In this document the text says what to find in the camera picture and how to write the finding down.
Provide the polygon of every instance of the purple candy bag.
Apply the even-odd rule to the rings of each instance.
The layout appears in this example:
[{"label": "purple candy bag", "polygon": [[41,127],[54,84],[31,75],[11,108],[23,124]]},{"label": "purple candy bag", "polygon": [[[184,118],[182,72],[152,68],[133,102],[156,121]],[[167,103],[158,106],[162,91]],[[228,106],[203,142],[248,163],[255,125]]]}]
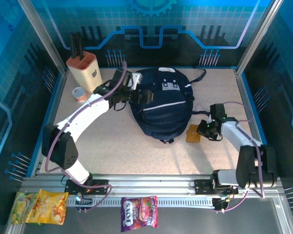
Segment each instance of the purple candy bag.
[{"label": "purple candy bag", "polygon": [[122,232],[152,226],[158,228],[157,197],[122,198]]}]

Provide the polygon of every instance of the navy backpack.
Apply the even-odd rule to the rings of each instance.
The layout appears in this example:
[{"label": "navy backpack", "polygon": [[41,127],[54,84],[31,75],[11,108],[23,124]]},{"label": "navy backpack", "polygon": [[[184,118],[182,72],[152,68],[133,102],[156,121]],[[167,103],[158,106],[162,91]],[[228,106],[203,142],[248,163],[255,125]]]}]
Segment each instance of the navy backpack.
[{"label": "navy backpack", "polygon": [[192,111],[193,90],[191,85],[199,82],[206,74],[193,81],[174,68],[148,68],[137,71],[143,75],[137,89],[153,92],[153,101],[149,104],[130,102],[134,118],[142,131],[163,143],[173,143],[187,127],[191,115],[206,114],[205,111]]}]

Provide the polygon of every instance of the black bracket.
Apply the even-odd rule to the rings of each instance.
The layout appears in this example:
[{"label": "black bracket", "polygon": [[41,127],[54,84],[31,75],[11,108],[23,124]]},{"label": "black bracket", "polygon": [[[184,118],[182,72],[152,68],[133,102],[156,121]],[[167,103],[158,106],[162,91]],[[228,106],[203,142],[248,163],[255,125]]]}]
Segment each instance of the black bracket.
[{"label": "black bracket", "polygon": [[[51,144],[59,131],[56,126],[50,123],[43,128],[41,152],[44,156],[48,156]],[[77,159],[78,151],[73,137],[70,135],[70,132],[62,133],[52,151],[50,161],[66,170],[74,165]]]},{"label": "black bracket", "polygon": [[212,179],[196,179],[193,181],[196,195],[231,195],[239,194],[238,189],[232,189],[229,185],[217,185]]},{"label": "black bracket", "polygon": [[211,202],[216,211],[221,211],[222,209],[225,210],[229,206],[229,202],[222,200],[221,198],[213,198]]},{"label": "black bracket", "polygon": [[210,117],[212,119],[212,122],[207,123],[205,120],[202,120],[199,124],[197,132],[211,141],[222,140],[222,138],[217,139],[217,137],[218,135],[221,136],[221,126],[223,123],[227,121],[237,122],[234,117],[227,116],[223,103],[210,106]]},{"label": "black bracket", "polygon": [[[93,179],[87,183],[89,186],[94,186],[94,185],[105,185],[108,184],[107,179]],[[75,184],[72,180],[68,179],[66,181],[66,186],[65,186],[65,192],[68,192],[69,195],[77,195],[79,192],[82,194],[86,195],[106,195],[107,194],[107,187],[103,188],[97,188],[97,189],[86,189],[83,187],[80,187],[79,185]]]},{"label": "black bracket", "polygon": [[[275,150],[272,146],[259,147],[262,161],[262,175],[264,187],[274,187],[277,183],[277,168]],[[258,166],[256,148],[244,145],[240,147],[239,159],[236,166],[236,179],[241,188],[259,188]]]}]

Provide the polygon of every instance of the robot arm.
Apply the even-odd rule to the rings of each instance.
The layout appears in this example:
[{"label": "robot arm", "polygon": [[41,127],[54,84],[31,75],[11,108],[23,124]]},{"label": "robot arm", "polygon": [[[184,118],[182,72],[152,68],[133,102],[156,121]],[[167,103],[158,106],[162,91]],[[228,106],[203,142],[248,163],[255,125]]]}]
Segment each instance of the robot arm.
[{"label": "robot arm", "polygon": [[276,164],[273,147],[263,145],[245,132],[238,121],[228,117],[223,104],[210,106],[208,121],[202,120],[197,132],[209,140],[218,141],[218,136],[225,137],[239,152],[236,170],[219,170],[217,178],[220,185],[240,186],[241,188],[259,187],[257,150],[261,157],[263,187],[276,184]]},{"label": "robot arm", "polygon": [[[61,129],[64,128],[65,125],[69,124],[56,143],[52,151],[50,161],[58,164],[66,171],[67,174],[69,174],[80,184],[87,184],[87,182],[91,181],[92,179],[92,176],[88,170],[86,170],[78,161],[78,151],[75,142],[78,140],[83,131],[95,119],[97,119],[100,115],[104,114],[119,102],[126,102],[130,100],[137,103],[149,103],[152,101],[153,95],[151,91],[136,90],[137,84],[139,84],[142,80],[142,75],[140,73],[131,73],[126,71],[126,75],[122,84],[116,89],[114,93],[107,96],[102,101],[90,105],[91,102],[111,91],[120,80],[122,73],[122,69],[117,69],[113,79],[109,81],[109,85],[107,86],[106,82],[97,87],[93,92],[94,94],[90,96],[87,102],[83,104],[78,110],[76,110],[71,116],[56,124],[55,126],[52,124],[47,124],[44,128],[42,139],[42,154],[47,156],[55,136]],[[77,113],[78,115],[75,117],[74,121],[70,123],[69,120]]]}]

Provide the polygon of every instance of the blue wall panel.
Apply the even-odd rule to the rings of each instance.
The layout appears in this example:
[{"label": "blue wall panel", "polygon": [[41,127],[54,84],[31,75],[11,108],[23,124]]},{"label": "blue wall panel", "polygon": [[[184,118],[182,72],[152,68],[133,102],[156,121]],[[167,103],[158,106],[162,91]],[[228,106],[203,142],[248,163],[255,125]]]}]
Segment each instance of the blue wall panel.
[{"label": "blue wall panel", "polygon": [[293,187],[293,0],[284,0],[245,75],[267,142],[276,149],[278,175],[285,188]]},{"label": "blue wall panel", "polygon": [[0,105],[11,113],[8,121],[0,107],[0,233],[27,171],[12,154],[31,158],[49,104],[46,74],[56,77],[58,71],[22,9],[16,0],[0,0]]},{"label": "blue wall panel", "polygon": [[[34,6],[64,60],[70,55],[69,34],[80,31],[101,67],[114,66],[106,59],[108,50],[122,50],[129,66],[236,66],[269,3],[36,0]],[[212,63],[203,62],[207,55],[214,56]]]}]

